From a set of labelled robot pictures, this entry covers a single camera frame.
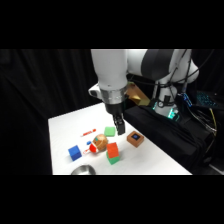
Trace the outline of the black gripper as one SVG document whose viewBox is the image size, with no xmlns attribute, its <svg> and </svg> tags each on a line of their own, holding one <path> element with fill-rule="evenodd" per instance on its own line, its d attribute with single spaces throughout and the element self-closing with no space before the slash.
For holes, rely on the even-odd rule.
<svg viewBox="0 0 224 224">
<path fill-rule="evenodd" d="M 125 122 L 123 119 L 118 119 L 117 116 L 122 116 L 125 111 L 125 102 L 121 102 L 118 104 L 106 104 L 106 111 L 113 115 L 113 122 L 117 129 L 118 135 L 122 135 L 125 133 Z"/>
</svg>

